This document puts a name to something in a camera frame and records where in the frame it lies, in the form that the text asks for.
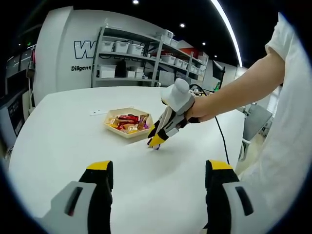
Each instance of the black cable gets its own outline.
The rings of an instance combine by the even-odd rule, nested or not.
[[[206,92],[204,91],[204,89],[203,89],[202,87],[200,87],[198,84],[191,84],[191,85],[190,85],[190,89],[191,89],[193,86],[196,86],[200,91],[202,91],[202,92],[204,93],[205,96],[207,96],[207,94],[206,94]],[[229,162],[229,156],[228,156],[228,151],[227,151],[227,149],[226,149],[226,144],[225,144],[225,139],[224,139],[223,132],[222,132],[222,130],[221,130],[221,127],[220,127],[220,125],[219,125],[219,122],[218,122],[218,119],[216,118],[216,116],[215,116],[214,118],[215,118],[216,123],[217,123],[217,125],[218,125],[218,127],[219,127],[219,130],[220,130],[220,132],[221,132],[221,136],[222,136],[222,139],[223,139],[223,144],[224,144],[224,149],[225,149],[225,155],[226,155],[227,163],[230,164],[230,162]]]

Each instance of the black monitor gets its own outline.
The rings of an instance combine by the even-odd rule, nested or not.
[[[221,67],[220,64],[218,64],[216,61],[213,61],[213,77],[217,78],[220,81],[220,87],[223,82],[223,76],[225,73],[225,67]]]

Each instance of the white sleeve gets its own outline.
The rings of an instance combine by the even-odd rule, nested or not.
[[[278,22],[274,28],[271,40],[265,45],[265,50],[269,53],[268,48],[275,50],[285,61],[293,37],[293,30],[286,19],[278,13]]]

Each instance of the white t-shirt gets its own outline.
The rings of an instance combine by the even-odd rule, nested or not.
[[[271,41],[285,61],[278,107],[262,151],[239,177],[258,188],[275,221],[286,213],[303,185],[312,160],[312,69],[292,27],[279,13]]]

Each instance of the black ceiling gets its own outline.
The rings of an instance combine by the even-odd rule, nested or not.
[[[265,55],[264,45],[271,38],[277,22],[277,11],[263,0],[219,0],[236,35],[243,65],[251,66]],[[33,12],[24,21],[24,29],[43,23],[47,13],[73,5],[75,9],[97,9],[130,15],[173,31],[217,60],[238,65],[230,34],[210,0],[132,0],[98,1],[45,0],[33,5]]]

